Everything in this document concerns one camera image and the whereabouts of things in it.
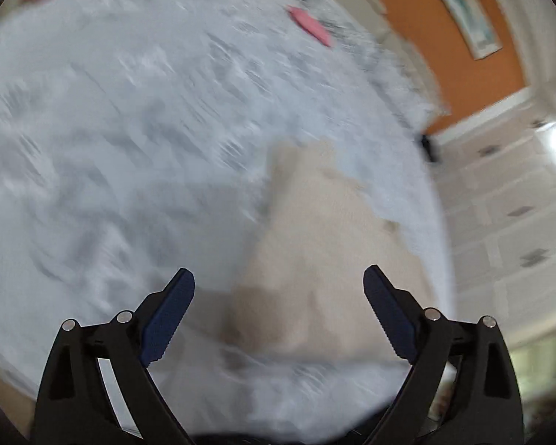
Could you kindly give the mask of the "beige sweater with black hearts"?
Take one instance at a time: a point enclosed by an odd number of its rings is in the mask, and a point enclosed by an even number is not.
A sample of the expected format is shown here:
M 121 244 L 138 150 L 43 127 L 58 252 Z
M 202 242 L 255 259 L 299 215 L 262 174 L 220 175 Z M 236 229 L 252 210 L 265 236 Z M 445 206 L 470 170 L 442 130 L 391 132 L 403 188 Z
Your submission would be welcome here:
M 328 141 L 274 148 L 268 215 L 232 293 L 230 343 L 265 357 L 397 360 L 364 271 L 377 265 L 423 304 L 435 296 L 398 224 L 377 217 L 361 191 L 336 170 Z

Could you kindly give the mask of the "white wardrobe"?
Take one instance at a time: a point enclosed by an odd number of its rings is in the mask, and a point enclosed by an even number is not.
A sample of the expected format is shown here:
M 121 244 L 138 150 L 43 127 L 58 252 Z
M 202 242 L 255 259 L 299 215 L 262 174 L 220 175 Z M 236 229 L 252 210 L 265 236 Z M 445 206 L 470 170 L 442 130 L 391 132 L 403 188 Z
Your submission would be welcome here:
M 523 89 L 433 138 L 457 311 L 519 347 L 556 330 L 556 112 Z

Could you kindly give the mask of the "black bag on nightstand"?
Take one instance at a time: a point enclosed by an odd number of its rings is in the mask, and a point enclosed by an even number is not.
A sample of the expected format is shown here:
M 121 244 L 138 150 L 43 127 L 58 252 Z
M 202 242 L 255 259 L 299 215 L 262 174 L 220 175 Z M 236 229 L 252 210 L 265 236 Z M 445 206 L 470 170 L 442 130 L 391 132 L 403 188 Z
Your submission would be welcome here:
M 431 140 L 428 135 L 422 135 L 420 144 L 424 150 L 427 160 L 432 164 L 440 162 L 440 154 L 436 144 Z

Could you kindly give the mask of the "grey butterfly bed cover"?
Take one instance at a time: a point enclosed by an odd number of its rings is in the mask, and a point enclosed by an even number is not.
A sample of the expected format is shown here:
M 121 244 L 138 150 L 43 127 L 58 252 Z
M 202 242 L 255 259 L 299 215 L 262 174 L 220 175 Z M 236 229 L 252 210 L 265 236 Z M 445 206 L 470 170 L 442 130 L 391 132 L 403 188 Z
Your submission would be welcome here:
M 196 296 L 151 371 L 190 433 L 315 443 L 397 394 L 398 359 L 281 360 L 224 341 L 280 143 L 331 143 L 422 261 L 433 304 L 453 309 L 419 135 L 289 6 L 309 13 L 302 0 L 41 0 L 0 21 L 0 377 L 23 396 L 63 320 L 105 322 L 181 267 Z

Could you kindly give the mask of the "right grey floral pillow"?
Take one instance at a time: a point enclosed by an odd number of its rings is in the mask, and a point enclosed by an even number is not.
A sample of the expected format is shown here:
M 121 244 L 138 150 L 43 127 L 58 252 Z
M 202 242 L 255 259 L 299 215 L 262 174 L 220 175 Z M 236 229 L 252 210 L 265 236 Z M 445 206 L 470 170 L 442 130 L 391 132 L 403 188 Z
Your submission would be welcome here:
M 436 75 L 412 42 L 398 36 L 381 15 L 366 29 L 336 0 L 302 0 L 334 37 L 400 124 L 416 135 L 448 113 Z

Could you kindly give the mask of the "pink folded cloth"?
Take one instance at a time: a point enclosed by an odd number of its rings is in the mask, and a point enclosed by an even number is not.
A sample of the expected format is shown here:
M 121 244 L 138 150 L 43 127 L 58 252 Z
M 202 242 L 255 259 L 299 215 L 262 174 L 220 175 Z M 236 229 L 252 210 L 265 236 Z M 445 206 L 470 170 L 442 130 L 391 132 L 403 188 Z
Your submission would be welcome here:
M 302 8 L 293 6 L 287 8 L 287 13 L 302 30 L 320 42 L 323 46 L 328 48 L 332 47 L 329 32 L 309 13 Z

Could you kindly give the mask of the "framed wall picture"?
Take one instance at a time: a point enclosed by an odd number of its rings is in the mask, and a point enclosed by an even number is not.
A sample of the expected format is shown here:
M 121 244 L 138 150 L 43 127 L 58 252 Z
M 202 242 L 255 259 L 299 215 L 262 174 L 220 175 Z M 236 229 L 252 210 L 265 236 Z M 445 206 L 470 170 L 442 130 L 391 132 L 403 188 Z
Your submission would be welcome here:
M 499 51 L 502 44 L 480 0 L 442 0 L 476 60 Z

